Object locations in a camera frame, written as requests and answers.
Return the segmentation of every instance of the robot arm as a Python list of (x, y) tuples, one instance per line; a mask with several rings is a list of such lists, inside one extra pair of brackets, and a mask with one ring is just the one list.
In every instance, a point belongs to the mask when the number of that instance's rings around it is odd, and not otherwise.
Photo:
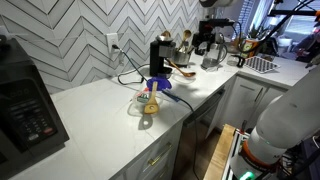
[(261, 113), (241, 155), (231, 159), (237, 177), (247, 171), (260, 176), (255, 167), (270, 168), (282, 154), (320, 129), (320, 66), (275, 99)]

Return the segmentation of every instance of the espresso machine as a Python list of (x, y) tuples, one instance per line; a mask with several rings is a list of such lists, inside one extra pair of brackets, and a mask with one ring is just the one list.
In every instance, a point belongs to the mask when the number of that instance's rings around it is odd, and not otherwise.
[(175, 52), (176, 43), (171, 37), (157, 36), (150, 43), (150, 76), (170, 74), (172, 69), (164, 67), (164, 59), (171, 58)]

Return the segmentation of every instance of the blue object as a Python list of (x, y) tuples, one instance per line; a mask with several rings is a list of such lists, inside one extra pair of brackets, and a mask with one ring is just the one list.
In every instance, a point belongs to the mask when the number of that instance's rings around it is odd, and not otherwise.
[(163, 78), (163, 77), (153, 77), (147, 81), (147, 87), (149, 88), (150, 91), (152, 90), (152, 84), (154, 81), (158, 82), (157, 91), (172, 88), (171, 83), (168, 79)]

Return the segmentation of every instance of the black appliance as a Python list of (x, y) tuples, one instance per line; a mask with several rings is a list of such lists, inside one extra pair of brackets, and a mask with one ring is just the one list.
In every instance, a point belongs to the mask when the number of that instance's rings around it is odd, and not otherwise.
[(68, 134), (37, 67), (15, 40), (0, 46), (0, 179), (64, 147)]
[[(195, 143), (197, 142), (197, 146), (201, 147), (207, 135), (212, 133), (210, 131), (210, 124), (215, 123), (212, 120), (224, 93), (225, 89), (223, 86), (183, 121), (172, 179), (180, 179), (180, 174), (193, 163), (196, 148)], [(197, 122), (197, 140), (195, 122)]]
[(173, 39), (165, 36), (157, 36), (156, 40), (150, 43), (150, 76), (159, 74), (170, 74), (172, 69), (163, 66), (164, 58), (171, 58), (174, 55), (176, 43)]
[[(215, 33), (212, 32), (215, 27), (223, 28), (225, 26), (233, 26), (233, 24), (234, 21), (230, 19), (210, 19), (209, 16), (205, 20), (199, 21), (199, 32), (195, 33), (192, 39), (195, 54), (202, 56), (205, 51), (210, 51), (211, 44), (216, 42)], [(202, 42), (207, 42), (206, 49), (199, 49), (199, 45)]]

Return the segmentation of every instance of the electrical outlet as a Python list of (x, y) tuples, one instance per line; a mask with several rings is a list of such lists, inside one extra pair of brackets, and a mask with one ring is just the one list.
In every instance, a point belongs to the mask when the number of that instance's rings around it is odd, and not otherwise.
[(109, 53), (119, 52), (119, 49), (113, 49), (112, 48), (113, 44), (119, 46), (118, 34), (117, 33), (107, 34), (107, 42), (108, 42)]

